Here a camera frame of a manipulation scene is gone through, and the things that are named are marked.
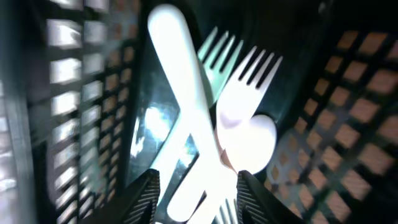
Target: white plastic spoon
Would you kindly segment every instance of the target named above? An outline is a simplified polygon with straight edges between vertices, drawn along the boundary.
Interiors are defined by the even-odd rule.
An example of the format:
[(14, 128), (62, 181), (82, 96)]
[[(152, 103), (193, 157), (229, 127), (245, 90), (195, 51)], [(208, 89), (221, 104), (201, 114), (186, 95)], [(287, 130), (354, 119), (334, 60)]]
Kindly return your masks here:
[(220, 176), (221, 163), (197, 56), (183, 14), (171, 5), (157, 6), (149, 15), (148, 29), (160, 64), (180, 106), (183, 122), (192, 127), (191, 135), (200, 153), (199, 160), (192, 168), (196, 170), (196, 175), (184, 179), (177, 190), (179, 196), (172, 199), (176, 202), (175, 209), (169, 209), (170, 205), (168, 208), (169, 216), (182, 222), (193, 213), (202, 193), (189, 188), (192, 181), (210, 186)]
[[(276, 138), (276, 126), (273, 120), (265, 115), (257, 115), (230, 129), (228, 138), (220, 142), (226, 144), (221, 147), (226, 149), (228, 159), (236, 172), (247, 170), (255, 174), (269, 163), (275, 149)], [(192, 215), (188, 224), (211, 223), (225, 198), (229, 207), (234, 208), (233, 199), (236, 199), (237, 179), (236, 173), (232, 170), (225, 172), (223, 181), (219, 183), (223, 184), (225, 194), (217, 190), (207, 190), (207, 198)]]

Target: spoon handle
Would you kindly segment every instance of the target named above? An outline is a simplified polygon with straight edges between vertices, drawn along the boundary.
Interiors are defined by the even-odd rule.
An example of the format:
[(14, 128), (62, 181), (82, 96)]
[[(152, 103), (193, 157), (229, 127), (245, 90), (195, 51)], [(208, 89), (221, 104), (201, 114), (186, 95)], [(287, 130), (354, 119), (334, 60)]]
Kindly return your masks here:
[[(202, 185), (215, 183), (218, 180), (216, 176), (218, 172), (215, 172), (215, 170), (217, 170), (217, 165), (221, 165), (220, 157), (213, 134), (197, 56), (183, 14), (171, 5), (157, 6), (149, 14), (148, 30), (160, 64), (180, 106), (182, 119), (190, 125), (192, 138), (199, 151), (200, 158), (206, 162), (205, 166), (194, 166), (198, 175), (192, 177), (189, 181), (184, 180), (174, 195), (179, 202), (176, 203), (175, 209), (184, 208), (183, 211), (188, 213), (180, 211), (169, 215), (174, 220), (183, 222), (192, 214), (189, 212), (194, 211), (194, 209), (187, 210), (185, 208), (195, 208), (198, 200), (192, 199), (192, 196), (184, 197), (185, 194), (180, 197), (179, 192), (184, 189), (183, 186), (188, 186), (188, 190), (199, 190), (204, 187)], [(201, 196), (200, 191), (192, 193)]]

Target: black plastic basket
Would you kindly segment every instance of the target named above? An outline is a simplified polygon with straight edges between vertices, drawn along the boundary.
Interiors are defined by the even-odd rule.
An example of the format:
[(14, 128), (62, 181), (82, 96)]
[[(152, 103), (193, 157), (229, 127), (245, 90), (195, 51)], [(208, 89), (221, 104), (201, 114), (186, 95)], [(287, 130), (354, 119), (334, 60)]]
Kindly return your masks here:
[[(77, 223), (126, 186), (129, 151), (122, 149), (130, 148), (136, 112), (140, 1), (24, 3), (39, 222)], [(74, 75), (62, 80), (62, 72)]]
[(393, 2), (337, 1), (264, 185), (314, 223), (393, 223), (398, 30)]

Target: fork handle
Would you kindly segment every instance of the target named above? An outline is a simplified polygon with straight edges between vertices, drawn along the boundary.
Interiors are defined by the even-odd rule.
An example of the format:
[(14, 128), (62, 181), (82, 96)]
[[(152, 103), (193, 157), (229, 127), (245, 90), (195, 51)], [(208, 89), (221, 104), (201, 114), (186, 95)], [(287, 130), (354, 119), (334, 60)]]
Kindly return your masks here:
[(151, 169), (158, 170), (160, 175), (160, 195), (157, 201), (159, 204), (164, 196), (164, 193), (169, 186), (173, 176), (175, 166), (177, 165), (182, 149), (189, 137), (189, 127), (186, 122), (182, 120), (181, 113), (178, 114), (174, 122), (173, 128), (167, 136), (165, 142), (157, 153), (155, 160), (150, 165)]

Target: plastic fork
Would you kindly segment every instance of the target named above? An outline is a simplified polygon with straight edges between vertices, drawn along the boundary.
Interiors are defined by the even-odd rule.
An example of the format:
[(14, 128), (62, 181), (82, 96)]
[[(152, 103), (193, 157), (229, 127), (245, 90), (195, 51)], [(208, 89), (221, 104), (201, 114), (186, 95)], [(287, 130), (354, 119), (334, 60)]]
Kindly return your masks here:
[[(235, 43), (235, 36), (230, 37), (228, 31), (225, 32), (221, 39), (216, 43), (213, 49), (211, 49), (212, 43), (216, 39), (218, 33), (218, 28), (215, 27), (210, 35), (207, 37), (203, 45), (198, 51), (198, 59), (203, 62), (203, 67), (205, 70), (206, 77), (202, 77), (203, 83), (208, 83), (210, 86), (209, 90), (206, 90), (206, 100), (209, 106), (213, 105), (223, 87), (228, 80), (229, 75), (232, 72), (234, 64), (238, 59), (239, 52), (242, 48), (243, 41), (241, 40), (236, 48), (233, 49), (233, 44)], [(218, 59), (216, 56), (222, 50), (225, 42), (228, 40), (225, 48), (221, 52)], [(228, 54), (232, 52), (231, 57), (227, 61)], [(215, 66), (212, 68), (211, 65), (217, 59)], [(221, 71), (221, 66), (226, 63), (224, 69)], [(167, 139), (163, 143), (162, 148), (156, 155), (155, 160), (151, 164), (150, 168), (158, 170), (160, 175), (160, 195), (158, 204), (161, 202), (167, 187), (169, 186), (172, 174), (174, 172), (175, 166), (177, 165), (178, 159), (181, 155), (183, 146), (187, 141), (190, 131), (187, 126), (187, 122), (183, 122), (181, 114), (178, 115), (172, 130), (170, 131)]]
[[(222, 139), (227, 139), (224, 137), (228, 135), (228, 130), (237, 127), (243, 121), (250, 120), (256, 112), (262, 97), (268, 90), (280, 63), (282, 62), (283, 58), (279, 57), (270, 72), (267, 74), (265, 80), (262, 83), (259, 83), (267, 67), (270, 65), (272, 58), (275, 57), (274, 53), (269, 54), (252, 81), (248, 83), (248, 80), (253, 75), (253, 71), (259, 65), (261, 58), (266, 52), (265, 50), (261, 51), (247, 72), (241, 79), (239, 79), (255, 51), (256, 47), (253, 47), (249, 54), (239, 64), (218, 99), (216, 109), (216, 131), (219, 136), (224, 135), (219, 138), (220, 141), (222, 141)], [(221, 142), (220, 144), (222, 146), (226, 146), (227, 142)]]

